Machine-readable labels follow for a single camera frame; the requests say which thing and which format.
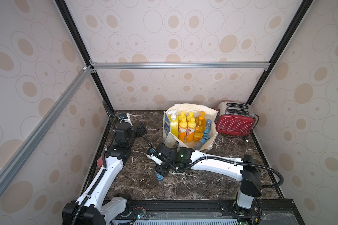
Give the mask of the orange dish soap pump bottle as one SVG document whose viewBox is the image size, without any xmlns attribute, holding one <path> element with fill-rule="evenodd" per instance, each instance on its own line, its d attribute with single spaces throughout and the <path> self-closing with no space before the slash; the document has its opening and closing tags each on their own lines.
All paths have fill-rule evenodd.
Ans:
<svg viewBox="0 0 338 225">
<path fill-rule="evenodd" d="M 205 119 L 205 112 L 201 112 L 200 116 L 195 119 L 196 122 L 196 128 L 194 132 L 194 142 L 198 142 L 200 139 L 202 139 L 204 135 L 204 130 L 206 127 L 206 119 Z"/>
</svg>

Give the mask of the cream starry night shopping bag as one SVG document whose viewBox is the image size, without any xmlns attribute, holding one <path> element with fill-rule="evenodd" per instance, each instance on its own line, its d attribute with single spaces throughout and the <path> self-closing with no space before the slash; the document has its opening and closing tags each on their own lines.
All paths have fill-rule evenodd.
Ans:
<svg viewBox="0 0 338 225">
<path fill-rule="evenodd" d="M 218 111 L 203 105 L 176 104 L 163 116 L 163 140 L 167 147 L 187 147 L 207 152 L 217 137 Z"/>
</svg>

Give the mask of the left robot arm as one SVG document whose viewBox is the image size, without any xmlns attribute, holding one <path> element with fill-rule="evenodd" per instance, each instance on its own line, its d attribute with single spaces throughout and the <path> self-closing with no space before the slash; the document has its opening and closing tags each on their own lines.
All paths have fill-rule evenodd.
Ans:
<svg viewBox="0 0 338 225">
<path fill-rule="evenodd" d="M 130 214 L 131 197 L 118 195 L 104 203 L 114 179 L 123 169 L 131 155 L 137 138 L 147 134 L 144 123 L 132 124 L 128 114 L 115 117 L 106 102 L 103 106 L 113 126 L 114 137 L 101 156 L 102 166 L 84 193 L 72 203 L 66 204 L 62 217 L 64 225 L 109 225 L 120 214 Z"/>
</svg>

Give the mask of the yellow dish soap pump bottle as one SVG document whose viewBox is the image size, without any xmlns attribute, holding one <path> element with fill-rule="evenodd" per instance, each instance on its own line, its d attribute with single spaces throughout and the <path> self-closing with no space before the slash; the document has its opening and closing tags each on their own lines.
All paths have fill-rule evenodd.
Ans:
<svg viewBox="0 0 338 225">
<path fill-rule="evenodd" d="M 178 130 L 178 124 L 179 124 L 179 119 L 176 115 L 177 110 L 171 110 L 168 112 L 168 118 L 170 120 L 170 132 L 172 135 L 178 138 L 179 135 L 179 130 Z"/>
</svg>

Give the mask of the blue cap water bottle front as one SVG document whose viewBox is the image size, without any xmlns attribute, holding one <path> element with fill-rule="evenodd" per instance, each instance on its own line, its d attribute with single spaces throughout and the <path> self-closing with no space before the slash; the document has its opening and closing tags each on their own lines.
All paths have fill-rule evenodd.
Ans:
<svg viewBox="0 0 338 225">
<path fill-rule="evenodd" d="M 195 150 L 200 150 L 206 142 L 207 142 L 206 139 L 201 139 L 201 140 L 199 140 L 198 142 L 195 143 L 193 148 Z"/>
</svg>

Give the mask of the blue cap water bottle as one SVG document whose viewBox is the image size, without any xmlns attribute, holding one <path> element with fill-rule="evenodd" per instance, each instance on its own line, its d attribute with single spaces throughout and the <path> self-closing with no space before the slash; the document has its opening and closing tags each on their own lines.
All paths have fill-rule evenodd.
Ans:
<svg viewBox="0 0 338 225">
<path fill-rule="evenodd" d="M 158 181 L 163 181 L 164 180 L 164 177 L 161 176 L 160 174 L 156 174 L 156 178 Z"/>
<path fill-rule="evenodd" d="M 210 133 L 210 130 L 211 130 L 211 123 L 212 123 L 212 121 L 210 119 L 206 120 L 206 126 L 205 126 L 205 129 L 204 129 L 203 137 L 200 140 L 200 142 L 202 144 L 205 144 L 210 139 L 209 133 Z"/>
<path fill-rule="evenodd" d="M 201 140 L 199 140 L 198 142 L 195 143 L 193 148 L 195 150 L 200 150 L 206 142 L 207 142 L 206 139 L 201 139 Z"/>
</svg>

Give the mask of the yellow cap juice bottle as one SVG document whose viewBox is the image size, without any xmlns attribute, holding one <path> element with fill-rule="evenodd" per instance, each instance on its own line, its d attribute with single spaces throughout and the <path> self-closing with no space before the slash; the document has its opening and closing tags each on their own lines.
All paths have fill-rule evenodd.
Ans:
<svg viewBox="0 0 338 225">
<path fill-rule="evenodd" d="M 178 116 L 178 121 L 181 122 L 183 119 L 186 120 L 186 113 L 185 112 L 180 112 Z"/>
<path fill-rule="evenodd" d="M 190 122 L 191 118 L 194 118 L 194 112 L 189 112 L 189 114 L 186 117 L 187 122 Z"/>
<path fill-rule="evenodd" d="M 188 123 L 186 118 L 182 118 L 178 126 L 178 138 L 182 142 L 186 142 Z"/>
<path fill-rule="evenodd" d="M 188 122 L 188 128 L 187 128 L 187 135 L 186 135 L 187 142 L 193 142 L 195 129 L 196 129 L 195 118 L 191 118 L 191 121 Z"/>
</svg>

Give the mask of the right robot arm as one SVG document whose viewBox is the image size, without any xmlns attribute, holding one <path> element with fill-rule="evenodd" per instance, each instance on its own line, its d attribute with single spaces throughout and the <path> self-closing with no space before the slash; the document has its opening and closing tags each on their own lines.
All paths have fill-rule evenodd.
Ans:
<svg viewBox="0 0 338 225">
<path fill-rule="evenodd" d="M 259 212 L 259 209 L 254 208 L 254 200 L 262 196 L 262 190 L 279 187 L 284 182 L 280 172 L 271 167 L 256 164 L 250 155 L 244 155 L 241 158 L 225 158 L 186 147 L 179 147 L 176 150 L 167 147 L 164 143 L 154 147 L 147 136 L 143 138 L 149 145 L 147 156 L 156 162 L 155 171 L 162 177 L 166 177 L 170 171 L 184 173 L 192 169 L 214 172 L 240 181 L 240 188 L 233 204 L 234 213 L 239 216 L 247 216 L 251 210 Z M 271 185 L 263 185 L 261 170 L 276 174 L 279 181 Z"/>
</svg>

